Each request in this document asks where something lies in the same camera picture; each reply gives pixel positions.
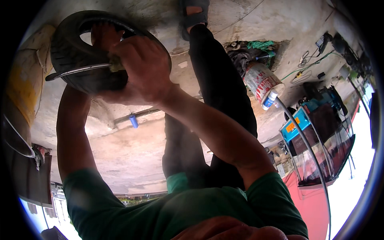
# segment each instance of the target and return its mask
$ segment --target blue label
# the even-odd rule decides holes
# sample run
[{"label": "blue label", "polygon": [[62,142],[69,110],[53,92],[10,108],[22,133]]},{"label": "blue label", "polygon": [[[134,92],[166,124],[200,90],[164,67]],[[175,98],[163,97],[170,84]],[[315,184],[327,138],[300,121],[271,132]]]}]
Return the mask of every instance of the blue label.
[{"label": "blue label", "polygon": [[263,103],[264,106],[266,106],[267,108],[269,108],[270,106],[272,106],[274,101],[272,101],[272,99],[270,98],[266,98],[265,102]]}]

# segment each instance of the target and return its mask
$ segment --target man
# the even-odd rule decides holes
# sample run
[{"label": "man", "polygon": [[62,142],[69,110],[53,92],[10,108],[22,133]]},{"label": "man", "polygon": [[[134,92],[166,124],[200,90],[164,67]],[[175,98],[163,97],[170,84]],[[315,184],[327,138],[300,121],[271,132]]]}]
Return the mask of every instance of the man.
[{"label": "man", "polygon": [[[57,120],[58,164],[74,227],[83,239],[307,238],[287,187],[255,137],[244,84],[206,28],[209,1],[182,2],[183,37],[190,38],[205,103],[170,81],[167,53],[150,39],[119,42],[122,33],[108,24],[93,29],[93,45],[119,56],[129,76],[123,90],[100,95],[109,103],[152,105],[166,113],[163,169],[172,193],[132,207],[113,195],[84,130],[90,97],[67,86]],[[199,138],[215,154],[211,167],[201,158]]]}]

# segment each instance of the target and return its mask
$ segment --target black pants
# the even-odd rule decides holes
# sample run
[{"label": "black pants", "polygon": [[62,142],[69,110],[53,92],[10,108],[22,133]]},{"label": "black pants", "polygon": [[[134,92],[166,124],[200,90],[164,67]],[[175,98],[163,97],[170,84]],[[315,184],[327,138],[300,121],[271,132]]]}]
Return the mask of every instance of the black pants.
[{"label": "black pants", "polygon": [[[256,118],[243,80],[222,45],[202,24],[190,31],[189,55],[204,103],[225,113],[257,137]],[[194,181],[200,176],[205,179],[206,187],[244,189],[243,179],[233,165],[213,155],[209,167],[196,134],[168,114],[165,120],[167,143],[162,165],[166,178],[185,172],[191,188],[200,186],[200,182]]]}]

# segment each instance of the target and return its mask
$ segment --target green t-shirt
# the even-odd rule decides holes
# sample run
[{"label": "green t-shirt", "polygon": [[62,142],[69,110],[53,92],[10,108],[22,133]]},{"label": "green t-shirt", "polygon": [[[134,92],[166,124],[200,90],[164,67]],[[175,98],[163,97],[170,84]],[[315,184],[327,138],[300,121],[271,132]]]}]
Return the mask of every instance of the green t-shirt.
[{"label": "green t-shirt", "polygon": [[83,240],[171,239],[216,216],[253,227],[273,226],[286,235],[308,231],[279,174],[268,173],[246,192],[232,187],[190,189],[125,207],[96,170],[71,173],[64,181],[68,213]]}]

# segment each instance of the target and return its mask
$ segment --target hand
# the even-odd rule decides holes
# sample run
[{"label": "hand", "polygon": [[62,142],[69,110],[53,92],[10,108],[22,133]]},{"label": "hand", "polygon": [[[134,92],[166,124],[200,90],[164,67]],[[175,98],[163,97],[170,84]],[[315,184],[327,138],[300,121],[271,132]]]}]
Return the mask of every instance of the hand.
[{"label": "hand", "polygon": [[92,46],[108,52],[112,46],[120,42],[123,34],[124,30],[116,32],[113,24],[100,22],[92,26],[91,43]]},{"label": "hand", "polygon": [[110,48],[128,74],[124,89],[99,94],[107,103],[157,106],[174,88],[169,79],[168,54],[145,36],[132,36]]}]

